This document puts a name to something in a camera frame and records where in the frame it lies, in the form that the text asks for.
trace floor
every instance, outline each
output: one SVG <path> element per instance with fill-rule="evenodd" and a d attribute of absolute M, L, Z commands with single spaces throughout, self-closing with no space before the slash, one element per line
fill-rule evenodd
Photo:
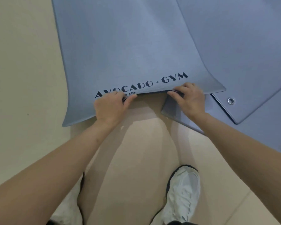
<path fill-rule="evenodd" d="M 139 97 L 91 161 L 87 224 L 149 224 L 185 163 L 201 176 L 194 223 L 278 224 L 208 138 L 160 114 L 165 96 Z M 62 128 L 66 108 L 51 0 L 0 0 L 0 184 L 94 121 Z"/>

